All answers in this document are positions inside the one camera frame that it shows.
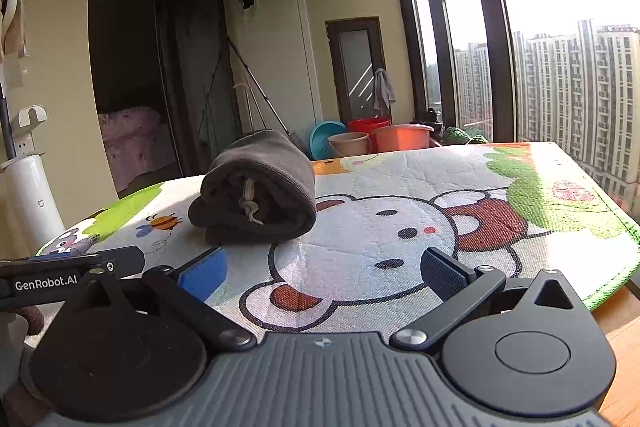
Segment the dark grey fleece pants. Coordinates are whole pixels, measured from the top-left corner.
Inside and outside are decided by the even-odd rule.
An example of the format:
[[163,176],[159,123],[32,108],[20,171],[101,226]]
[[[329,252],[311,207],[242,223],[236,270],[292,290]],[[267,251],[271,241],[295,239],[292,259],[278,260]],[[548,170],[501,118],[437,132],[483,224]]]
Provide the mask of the dark grey fleece pants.
[[317,219],[314,169],[280,132],[255,131],[214,159],[188,217],[213,244],[297,239]]

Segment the cartoon animal play mat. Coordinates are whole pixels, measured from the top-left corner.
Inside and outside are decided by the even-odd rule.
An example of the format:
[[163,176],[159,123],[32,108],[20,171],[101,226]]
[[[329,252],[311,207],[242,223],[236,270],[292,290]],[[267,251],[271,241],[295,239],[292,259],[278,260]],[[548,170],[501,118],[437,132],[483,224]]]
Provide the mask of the cartoon animal play mat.
[[445,146],[311,166],[317,219],[297,239],[207,242],[188,217],[206,172],[142,188],[51,239],[41,254],[137,246],[147,268],[179,268],[220,247],[228,275],[206,303],[256,335],[390,335],[442,303],[421,274],[430,247],[510,279],[560,271],[591,309],[638,269],[638,225],[551,143]]

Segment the far green knitted shoe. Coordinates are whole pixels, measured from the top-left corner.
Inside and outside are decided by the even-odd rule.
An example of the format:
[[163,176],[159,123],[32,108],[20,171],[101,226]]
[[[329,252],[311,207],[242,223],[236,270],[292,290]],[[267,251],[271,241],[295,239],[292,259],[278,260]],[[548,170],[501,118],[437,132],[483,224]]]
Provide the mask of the far green knitted shoe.
[[465,145],[471,141],[468,132],[457,127],[447,127],[442,132],[442,145]]

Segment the pink bedding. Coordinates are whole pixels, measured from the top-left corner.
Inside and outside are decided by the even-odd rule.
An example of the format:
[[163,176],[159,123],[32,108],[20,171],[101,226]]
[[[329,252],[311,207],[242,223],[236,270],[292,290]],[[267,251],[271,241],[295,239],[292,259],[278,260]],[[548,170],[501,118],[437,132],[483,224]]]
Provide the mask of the pink bedding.
[[108,165],[117,192],[138,176],[157,172],[176,162],[168,124],[155,109],[137,106],[99,114]]

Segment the orange plastic bucket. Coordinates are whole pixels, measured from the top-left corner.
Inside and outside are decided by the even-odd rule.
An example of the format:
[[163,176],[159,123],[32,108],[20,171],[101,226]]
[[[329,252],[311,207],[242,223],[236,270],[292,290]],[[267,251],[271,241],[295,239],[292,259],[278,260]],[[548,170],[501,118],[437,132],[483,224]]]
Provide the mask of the orange plastic bucket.
[[371,132],[376,150],[380,153],[398,150],[423,150],[431,146],[434,129],[425,124],[392,124]]

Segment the mop with metal pole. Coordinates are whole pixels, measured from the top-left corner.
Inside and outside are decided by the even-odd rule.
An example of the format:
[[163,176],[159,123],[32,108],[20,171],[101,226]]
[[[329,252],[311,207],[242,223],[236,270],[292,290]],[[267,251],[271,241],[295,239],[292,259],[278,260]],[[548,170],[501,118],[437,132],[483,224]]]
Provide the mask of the mop with metal pole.
[[240,61],[241,65],[243,66],[245,72],[247,73],[247,75],[250,76],[250,80],[252,80],[252,83],[254,84],[254,86],[257,88],[257,90],[260,93],[260,96],[262,97],[262,99],[264,100],[264,102],[267,104],[267,106],[269,107],[269,109],[271,110],[272,115],[274,116],[274,118],[277,119],[278,124],[280,124],[280,127],[282,128],[282,130],[284,131],[284,133],[286,134],[286,136],[288,137],[288,139],[299,149],[301,150],[305,155],[307,155],[307,151],[306,151],[306,147],[305,144],[303,142],[302,139],[299,138],[299,136],[293,131],[291,130],[284,122],[284,120],[282,119],[282,117],[280,116],[280,114],[278,113],[277,109],[274,107],[274,105],[272,104],[267,92],[264,90],[264,88],[262,87],[262,85],[260,84],[260,82],[258,81],[257,77],[255,76],[254,72],[250,69],[250,66],[248,66],[247,62],[245,62],[244,58],[242,57],[238,47],[235,45],[235,43],[231,40],[230,37],[227,38],[227,41],[229,43],[230,49],[232,49],[233,53],[235,54],[235,56],[238,58],[238,60]]

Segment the beige plastic bucket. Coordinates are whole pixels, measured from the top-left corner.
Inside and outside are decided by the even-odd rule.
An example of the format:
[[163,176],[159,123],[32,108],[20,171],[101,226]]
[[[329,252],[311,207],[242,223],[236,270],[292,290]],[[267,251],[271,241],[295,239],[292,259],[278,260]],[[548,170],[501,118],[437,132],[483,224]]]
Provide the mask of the beige plastic bucket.
[[367,155],[371,150],[371,142],[366,132],[345,132],[334,134],[328,140],[330,147],[338,156]]

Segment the red plastic bucket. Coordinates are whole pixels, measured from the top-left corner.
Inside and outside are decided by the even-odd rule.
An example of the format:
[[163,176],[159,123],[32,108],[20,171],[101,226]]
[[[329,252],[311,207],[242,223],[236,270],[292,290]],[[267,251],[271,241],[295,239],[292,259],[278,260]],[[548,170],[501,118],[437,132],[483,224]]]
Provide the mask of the red plastic bucket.
[[348,132],[360,132],[370,134],[376,129],[388,127],[392,124],[390,117],[375,116],[372,118],[359,118],[347,123]]

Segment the blue plastic basin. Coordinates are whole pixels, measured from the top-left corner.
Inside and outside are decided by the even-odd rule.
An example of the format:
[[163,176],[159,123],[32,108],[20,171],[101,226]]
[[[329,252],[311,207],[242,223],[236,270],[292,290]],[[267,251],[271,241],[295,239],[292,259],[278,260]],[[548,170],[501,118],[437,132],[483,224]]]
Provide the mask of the blue plastic basin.
[[312,129],[308,139],[309,153],[313,160],[330,159],[334,150],[329,143],[331,136],[342,134],[346,126],[341,121],[327,120]]

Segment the grey hanging rag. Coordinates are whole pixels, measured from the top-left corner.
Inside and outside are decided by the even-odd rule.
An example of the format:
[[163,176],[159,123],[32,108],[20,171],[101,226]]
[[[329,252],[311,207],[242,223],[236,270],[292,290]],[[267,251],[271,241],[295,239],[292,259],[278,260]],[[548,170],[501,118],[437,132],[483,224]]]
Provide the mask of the grey hanging rag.
[[390,76],[384,68],[378,68],[373,77],[373,108],[378,115],[392,115],[396,96]]

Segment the white cordless vacuum cleaner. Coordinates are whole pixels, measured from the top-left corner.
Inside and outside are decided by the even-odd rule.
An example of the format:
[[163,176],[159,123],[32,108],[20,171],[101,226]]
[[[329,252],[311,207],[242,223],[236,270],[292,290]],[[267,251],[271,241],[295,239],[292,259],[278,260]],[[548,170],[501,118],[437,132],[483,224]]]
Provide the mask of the white cordless vacuum cleaner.
[[1,0],[1,140],[6,154],[1,174],[17,228],[34,255],[61,234],[64,225],[34,139],[48,113],[40,104],[25,106],[16,114],[9,110],[9,90],[23,84],[28,58],[23,0]]

